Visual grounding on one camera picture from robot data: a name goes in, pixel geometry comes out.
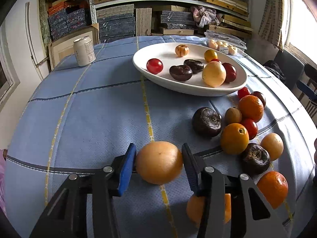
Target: dark brown fruit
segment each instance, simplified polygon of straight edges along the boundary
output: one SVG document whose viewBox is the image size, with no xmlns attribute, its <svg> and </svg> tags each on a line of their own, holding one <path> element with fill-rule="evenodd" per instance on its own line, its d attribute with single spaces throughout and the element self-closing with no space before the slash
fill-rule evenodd
<svg viewBox="0 0 317 238">
<path fill-rule="evenodd" d="M 266 99 L 265 99 L 265 96 L 259 92 L 259 91 L 254 91 L 251 93 L 251 96 L 255 96 L 257 97 L 258 99 L 260 99 L 262 101 L 262 104 L 263 104 L 263 107 L 265 108 L 265 105 L 266 105 Z"/>
<path fill-rule="evenodd" d="M 221 115 L 209 107 L 202 107 L 194 113 L 191 124 L 197 134 L 212 138 L 221 131 Z"/>
<path fill-rule="evenodd" d="M 193 71 L 188 65 L 173 65 L 170 68 L 170 75 L 177 81 L 185 82 L 192 77 Z"/>
<path fill-rule="evenodd" d="M 270 166 L 270 155 L 259 144 L 249 143 L 240 156 L 242 170 L 250 176 L 259 175 Z"/>
<path fill-rule="evenodd" d="M 197 74 L 203 70 L 203 63 L 201 61 L 187 59 L 184 61 L 184 65 L 187 65 L 193 71 L 193 74 Z"/>
</svg>

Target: table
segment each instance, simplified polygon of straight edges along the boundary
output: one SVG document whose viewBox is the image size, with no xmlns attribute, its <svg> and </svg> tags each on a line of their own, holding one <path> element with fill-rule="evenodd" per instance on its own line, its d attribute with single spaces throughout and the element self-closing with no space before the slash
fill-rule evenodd
<svg viewBox="0 0 317 238">
<path fill-rule="evenodd" d="M 146 79 L 132 63 L 134 53 L 162 42 L 206 46 L 205 38 L 144 36 L 95 46 L 96 61 L 77 67 L 75 57 L 63 59 L 37 87 L 29 100 L 8 151 L 5 199 L 8 219 L 28 237 L 46 203 L 70 173 L 93 174 L 122 155 L 133 142 L 140 150 L 150 140 L 165 140 L 193 153 L 223 174 L 242 171 L 236 156 L 219 147 L 219 136 L 205 140 L 193 132 L 191 118 L 203 106 L 222 116 L 237 104 L 236 93 L 198 97 L 177 93 Z M 248 74 L 247 87 L 267 99 L 259 133 L 278 133 L 284 153 L 272 168 L 288 181 L 286 203 L 276 212 L 296 237 L 314 212 L 312 178 L 316 127 L 296 97 L 249 56 L 233 57 Z M 164 186 L 148 184 L 133 174 L 129 189 L 114 204 L 122 238 L 196 237 L 186 216 L 192 195 L 185 171 Z M 91 197 L 88 197 L 88 237 L 92 234 Z"/>
</svg>

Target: cherry tomato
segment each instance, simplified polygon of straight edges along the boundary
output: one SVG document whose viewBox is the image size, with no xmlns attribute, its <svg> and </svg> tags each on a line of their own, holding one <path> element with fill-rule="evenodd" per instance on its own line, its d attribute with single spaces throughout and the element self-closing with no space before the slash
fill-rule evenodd
<svg viewBox="0 0 317 238">
<path fill-rule="evenodd" d="M 239 99 L 250 95 L 250 90 L 247 87 L 243 87 L 242 89 L 238 90 L 238 97 Z"/>
<path fill-rule="evenodd" d="M 212 59 L 211 62 L 212 62 L 212 61 L 219 62 L 220 64 L 222 64 L 219 59 Z"/>
<path fill-rule="evenodd" d="M 236 68 L 232 66 L 232 64 L 224 62 L 222 64 L 226 70 L 226 79 L 224 80 L 227 83 L 233 82 L 237 77 Z"/>
<path fill-rule="evenodd" d="M 159 59 L 153 58 L 147 61 L 146 68 L 150 73 L 158 74 L 163 70 L 163 63 Z"/>
<path fill-rule="evenodd" d="M 247 129 L 249 133 L 249 140 L 252 140 L 256 137 L 258 128 L 255 121 L 252 119 L 243 119 L 240 124 L 242 124 Z"/>
</svg>

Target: plastic container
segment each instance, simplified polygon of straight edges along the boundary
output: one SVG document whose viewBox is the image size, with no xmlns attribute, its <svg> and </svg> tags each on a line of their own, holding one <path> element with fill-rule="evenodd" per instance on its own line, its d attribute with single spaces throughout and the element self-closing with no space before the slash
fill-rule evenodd
<svg viewBox="0 0 317 238">
<path fill-rule="evenodd" d="M 235 36 L 211 30 L 207 30 L 204 34 L 208 39 L 207 46 L 209 48 L 218 50 L 225 55 L 243 56 L 244 51 L 247 49 L 247 44 Z M 213 44 L 213 41 L 222 42 L 225 44 L 224 46 L 220 45 L 221 43 L 215 45 Z"/>
</svg>

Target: white bowl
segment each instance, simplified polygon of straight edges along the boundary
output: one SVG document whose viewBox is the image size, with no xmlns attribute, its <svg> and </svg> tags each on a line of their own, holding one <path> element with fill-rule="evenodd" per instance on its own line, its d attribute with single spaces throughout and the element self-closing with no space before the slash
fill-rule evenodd
<svg viewBox="0 0 317 238">
<path fill-rule="evenodd" d="M 169 69 L 173 65 L 182 65 L 186 59 L 194 59 L 207 64 L 203 54 L 208 47 L 186 44 L 190 52 L 184 57 L 178 57 L 175 54 L 175 47 L 183 43 L 160 43 L 144 47 L 137 51 L 133 56 L 133 64 L 145 77 L 152 82 L 185 94 L 196 96 L 223 96 L 231 94 L 242 89 L 247 82 L 247 74 L 245 70 L 235 60 L 227 55 L 217 52 L 218 59 L 224 63 L 231 63 L 237 71 L 237 78 L 231 83 L 223 83 L 221 86 L 214 88 L 204 83 L 202 73 L 194 74 L 188 81 L 180 82 L 172 78 Z M 146 69 L 146 63 L 151 58 L 157 58 L 162 61 L 164 67 L 159 74 L 152 74 Z"/>
</svg>

